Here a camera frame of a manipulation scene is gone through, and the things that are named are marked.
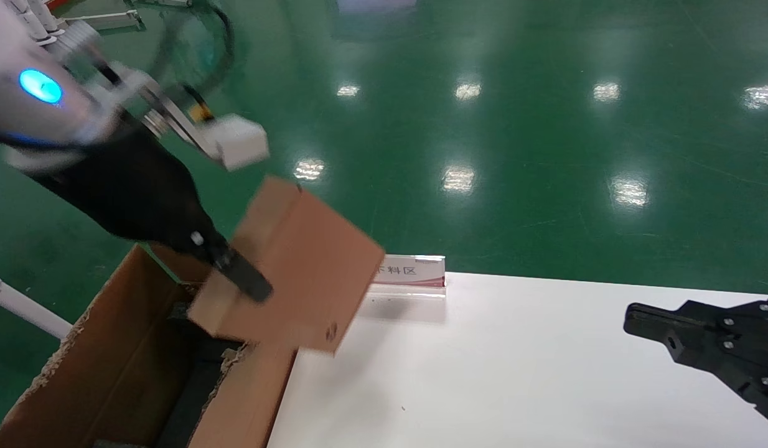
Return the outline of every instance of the white tabletop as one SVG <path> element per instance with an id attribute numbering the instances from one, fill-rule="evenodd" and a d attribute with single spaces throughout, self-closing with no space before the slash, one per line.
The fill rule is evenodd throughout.
<path id="1" fill-rule="evenodd" d="M 717 377 L 622 329 L 632 302 L 762 298 L 449 273 L 446 301 L 369 298 L 334 359 L 299 352 L 268 447 L 766 447 Z"/>

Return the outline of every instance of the brown cardboard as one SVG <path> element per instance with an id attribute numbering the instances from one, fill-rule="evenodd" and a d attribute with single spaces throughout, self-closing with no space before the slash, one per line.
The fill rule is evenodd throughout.
<path id="1" fill-rule="evenodd" d="M 0 426 L 0 448 L 151 444 L 190 357 L 165 318 L 184 292 L 135 246 Z"/>
<path id="2" fill-rule="evenodd" d="M 189 258 L 160 247 L 154 253 L 177 277 L 203 280 Z M 98 439 L 153 446 L 187 379 L 189 348 L 166 317 L 171 304 L 188 298 L 134 246 L 3 420 L 0 448 L 91 448 Z M 245 349 L 190 446 L 264 448 L 295 354 L 264 345 Z"/>
<path id="3" fill-rule="evenodd" d="M 188 448 L 268 444 L 296 351 L 259 344 L 241 356 L 205 409 Z"/>
<path id="4" fill-rule="evenodd" d="M 208 266 L 151 247 L 186 283 L 178 284 L 134 246 L 3 420 L 0 448 L 91 448 L 98 439 L 153 446 L 190 366 L 190 347 L 167 316 L 207 276 L 191 317 L 215 334 L 262 342 L 228 369 L 190 448 L 265 448 L 297 346 L 337 348 L 384 252 L 314 196 L 273 178 L 233 244 L 273 283 L 268 303 L 256 306 Z"/>
<path id="5" fill-rule="evenodd" d="M 308 191 L 268 177 L 232 245 L 273 285 L 259 304 L 211 273 L 189 317 L 214 337 L 334 352 L 384 250 Z"/>

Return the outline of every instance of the floor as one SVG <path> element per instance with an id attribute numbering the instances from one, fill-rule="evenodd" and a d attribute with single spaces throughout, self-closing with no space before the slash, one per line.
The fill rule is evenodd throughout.
<path id="1" fill-rule="evenodd" d="M 165 138 L 220 230 L 273 173 L 452 271 L 768 292 L 768 0 L 222 6 L 237 62 L 208 100 L 273 155 L 227 174 Z M 103 48 L 144 68 L 185 12 L 137 8 Z M 188 23 L 167 82 L 207 74 L 211 39 Z M 0 278 L 75 320 L 128 247 L 0 156 Z M 54 348 L 0 309 L 0 420 Z"/>

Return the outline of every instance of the screw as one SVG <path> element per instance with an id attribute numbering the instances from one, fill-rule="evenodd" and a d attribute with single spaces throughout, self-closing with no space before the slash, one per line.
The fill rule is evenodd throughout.
<path id="1" fill-rule="evenodd" d="M 196 246 L 202 246 L 202 244 L 204 244 L 204 237 L 202 237 L 202 234 L 199 232 L 191 233 L 190 240 L 193 241 L 193 244 L 196 244 Z"/>

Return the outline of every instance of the metal bracket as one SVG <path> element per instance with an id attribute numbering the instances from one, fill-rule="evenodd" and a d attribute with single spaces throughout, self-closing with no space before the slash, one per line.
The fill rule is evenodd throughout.
<path id="1" fill-rule="evenodd" d="M 143 0 L 143 3 L 154 3 L 156 5 L 165 6 L 181 6 L 183 8 L 190 8 L 193 6 L 193 0 Z"/>
<path id="2" fill-rule="evenodd" d="M 134 26 L 137 29 L 143 28 L 143 20 L 137 9 L 129 9 L 125 12 L 113 12 L 112 14 L 99 14 L 82 17 L 65 17 L 63 19 L 67 24 L 82 20 L 88 23 L 94 29 L 114 29 L 124 28 L 125 26 Z"/>

